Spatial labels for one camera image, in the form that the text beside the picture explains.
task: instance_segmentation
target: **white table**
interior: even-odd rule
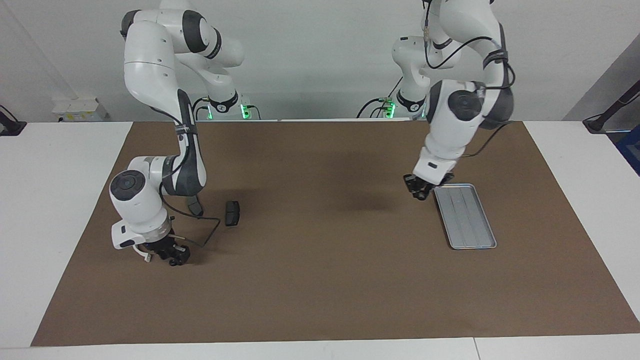
[[[640,178],[579,122],[526,126],[640,317]],[[130,127],[30,124],[0,138],[0,359],[640,358],[640,334],[29,348]]]

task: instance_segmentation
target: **gray wall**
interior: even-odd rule
[[[640,80],[640,35],[584,94],[584,97],[563,120],[578,121],[604,112],[638,80]],[[607,121],[605,129],[632,129],[637,125],[640,125],[640,99],[618,111]]]
[[[80,95],[98,97],[113,120],[160,120],[124,87],[122,15],[159,0],[0,0],[7,3],[47,58]],[[395,39],[420,35],[419,0],[193,0],[207,20],[245,46],[230,72],[269,118],[354,117],[400,77]],[[498,0],[514,87],[514,120],[561,120],[640,31],[638,0]],[[0,13],[0,103],[28,121],[50,121],[60,96]],[[204,86],[178,69],[182,87]],[[463,51],[442,78],[482,79],[481,59]]]

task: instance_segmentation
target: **silver rectangular tray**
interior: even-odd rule
[[[434,189],[449,244],[456,250],[497,246],[480,198],[472,184],[447,184]]]

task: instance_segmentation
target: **robotic arm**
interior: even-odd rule
[[[414,119],[424,114],[431,124],[413,173],[404,177],[409,191],[419,200],[452,178],[451,171],[478,127],[495,129],[508,123],[513,112],[513,82],[509,83],[513,69],[502,25],[493,16],[489,0],[425,2],[429,6],[424,38],[403,37],[394,45],[394,59],[404,76],[395,94],[400,104],[396,112]],[[427,95],[427,67],[455,66],[463,46],[471,47],[483,59],[484,82],[443,80]]]
[[[116,249],[144,245],[182,265],[189,248],[178,246],[160,191],[195,196],[207,182],[191,101],[179,88],[175,59],[205,81],[209,99],[220,113],[240,108],[233,81],[224,67],[244,60],[239,42],[226,40],[187,1],[164,0],[158,10],[135,10],[122,20],[124,72],[129,92],[154,111],[173,119],[180,154],[134,158],[111,182],[109,192],[122,220],[111,229]]]

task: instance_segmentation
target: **brown table surface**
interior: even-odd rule
[[[239,200],[240,225],[191,246],[185,266],[147,264],[111,245],[120,217],[107,183],[32,345],[640,332],[521,123],[455,169],[499,244],[467,251],[449,248],[434,199],[414,200],[402,181],[426,123],[198,127],[206,215]],[[136,123],[112,177],[135,156],[176,151],[171,124]],[[174,223],[194,240],[211,226]]]

